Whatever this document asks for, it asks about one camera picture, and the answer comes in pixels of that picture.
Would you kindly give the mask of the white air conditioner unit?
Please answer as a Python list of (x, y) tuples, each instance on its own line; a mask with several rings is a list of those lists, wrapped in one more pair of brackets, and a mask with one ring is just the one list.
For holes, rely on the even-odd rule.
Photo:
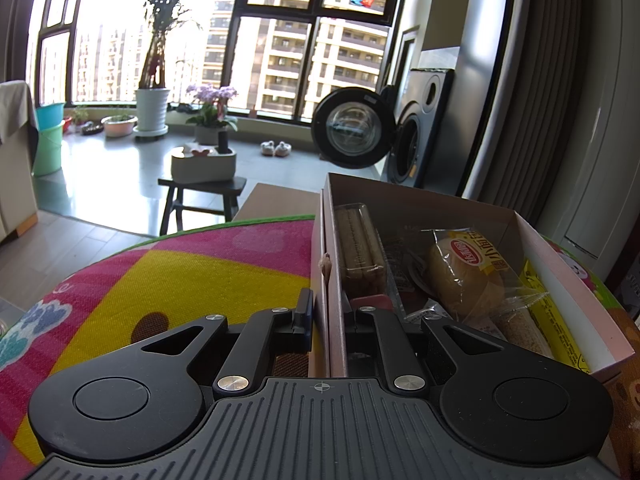
[(584, 0), (577, 104), (537, 229), (607, 278), (639, 217), (639, 0)]

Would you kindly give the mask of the pink flowering potted plant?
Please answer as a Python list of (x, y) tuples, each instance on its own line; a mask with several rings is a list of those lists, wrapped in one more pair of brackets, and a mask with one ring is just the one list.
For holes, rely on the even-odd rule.
[(214, 88), (211, 84), (191, 84), (187, 89), (201, 105), (186, 122), (195, 126), (195, 141), (201, 145), (217, 145), (228, 152), (228, 133), (237, 132), (236, 119), (228, 115), (228, 102), (238, 95), (232, 86)]

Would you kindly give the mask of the tall plant white pot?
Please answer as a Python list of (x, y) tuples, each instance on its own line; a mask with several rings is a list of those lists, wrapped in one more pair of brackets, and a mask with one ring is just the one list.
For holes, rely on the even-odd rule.
[(145, 0), (145, 18), (151, 26), (151, 41), (136, 90), (137, 125), (134, 136), (137, 139), (157, 140), (168, 133), (166, 39), (182, 14), (180, 0)]

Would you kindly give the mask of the round washing machine door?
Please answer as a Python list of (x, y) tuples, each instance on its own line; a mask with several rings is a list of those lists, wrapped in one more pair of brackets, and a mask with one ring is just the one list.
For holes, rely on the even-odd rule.
[(346, 87), (325, 96), (312, 114), (314, 146), (336, 166), (373, 166), (392, 149), (397, 122), (382, 96), (366, 88)]

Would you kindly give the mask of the wafer biscuit clear packet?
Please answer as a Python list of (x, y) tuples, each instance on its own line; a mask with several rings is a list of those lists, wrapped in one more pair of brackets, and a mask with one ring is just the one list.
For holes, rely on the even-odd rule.
[(383, 248), (365, 204), (334, 211), (340, 247), (341, 284), (349, 299), (384, 294), (387, 269)]

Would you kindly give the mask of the beige cloth covered chair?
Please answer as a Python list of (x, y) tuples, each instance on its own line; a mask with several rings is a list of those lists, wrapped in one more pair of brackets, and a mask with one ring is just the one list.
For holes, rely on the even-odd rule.
[(0, 200), (1, 240), (37, 221), (32, 186), (32, 138), (37, 139), (32, 94), (25, 81), (1, 84)]

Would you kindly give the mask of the yellow bread bun packet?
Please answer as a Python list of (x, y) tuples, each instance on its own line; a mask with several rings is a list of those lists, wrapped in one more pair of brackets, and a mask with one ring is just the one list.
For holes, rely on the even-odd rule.
[(526, 309), (547, 295), (525, 284), (480, 232), (465, 228), (421, 233), (427, 237), (428, 284), (458, 322)]

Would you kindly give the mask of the yellow cheese stick packet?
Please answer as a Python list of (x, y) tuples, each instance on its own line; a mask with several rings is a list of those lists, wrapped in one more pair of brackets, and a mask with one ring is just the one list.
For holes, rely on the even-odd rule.
[(528, 306), (529, 314), (547, 341), (552, 356), (563, 364), (590, 374), (591, 368), (582, 350), (529, 259), (525, 260), (521, 279), (536, 296)]

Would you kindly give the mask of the green plastic bucket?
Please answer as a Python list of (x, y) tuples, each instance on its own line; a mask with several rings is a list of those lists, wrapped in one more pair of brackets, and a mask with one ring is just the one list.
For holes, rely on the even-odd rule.
[(64, 104), (54, 103), (36, 109), (38, 143), (32, 175), (43, 177), (62, 167)]

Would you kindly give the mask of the dark wooden stool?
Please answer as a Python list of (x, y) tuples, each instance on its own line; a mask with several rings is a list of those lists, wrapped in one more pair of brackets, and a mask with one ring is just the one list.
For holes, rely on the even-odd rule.
[(231, 180), (202, 183), (178, 183), (169, 178), (158, 178), (157, 184), (166, 188), (166, 200), (160, 220), (160, 236), (168, 233), (169, 219), (173, 214), (177, 231), (184, 230), (183, 213), (211, 214), (230, 222), (239, 211), (239, 199), (247, 180), (233, 177)]

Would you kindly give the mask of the pink shallow plant bowl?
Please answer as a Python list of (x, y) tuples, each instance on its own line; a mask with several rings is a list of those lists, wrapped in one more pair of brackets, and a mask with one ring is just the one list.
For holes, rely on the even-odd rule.
[(129, 114), (107, 116), (101, 120), (105, 136), (112, 139), (129, 136), (135, 125), (137, 125), (137, 117)]

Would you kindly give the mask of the pink cardboard box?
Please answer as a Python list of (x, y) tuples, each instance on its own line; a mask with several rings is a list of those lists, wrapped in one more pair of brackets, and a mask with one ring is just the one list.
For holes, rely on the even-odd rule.
[(406, 188), (344, 174), (328, 174), (318, 194), (258, 184), (235, 218), (254, 220), (314, 214), (311, 281), (319, 294), (324, 349), (318, 370), (334, 376), (346, 373), (346, 350), (338, 341), (343, 327), (341, 283), (337, 270), (322, 276), (320, 260), (336, 256), (334, 210), (352, 203), (365, 204), (380, 234), (395, 234), (403, 226), (473, 228), (483, 233), (512, 268), (533, 263), (552, 299), (584, 352), (595, 378), (608, 382), (630, 363), (636, 352), (616, 319), (571, 269), (560, 254), (517, 212), (463, 198)]

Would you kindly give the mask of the white slippers pair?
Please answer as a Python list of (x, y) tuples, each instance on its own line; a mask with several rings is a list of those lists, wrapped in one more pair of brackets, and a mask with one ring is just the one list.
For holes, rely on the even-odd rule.
[(288, 157), (292, 153), (292, 145), (284, 141), (278, 144), (273, 141), (266, 141), (260, 144), (260, 152), (264, 156)]

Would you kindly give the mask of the colourful cartoon play mat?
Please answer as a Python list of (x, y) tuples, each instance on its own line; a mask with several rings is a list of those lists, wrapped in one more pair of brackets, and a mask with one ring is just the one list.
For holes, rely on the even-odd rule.
[(1, 475), (43, 459), (27, 404), (49, 375), (208, 314), (231, 324), (292, 308), (310, 284), (309, 217), (241, 222), (160, 238), (57, 284), (1, 339)]

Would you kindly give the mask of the small beige snack packet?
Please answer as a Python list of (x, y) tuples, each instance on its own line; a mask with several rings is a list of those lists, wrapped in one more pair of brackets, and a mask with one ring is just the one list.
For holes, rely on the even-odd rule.
[(538, 330), (534, 319), (526, 308), (496, 314), (492, 317), (492, 322), (510, 344), (515, 344), (549, 359), (553, 358), (546, 338)]

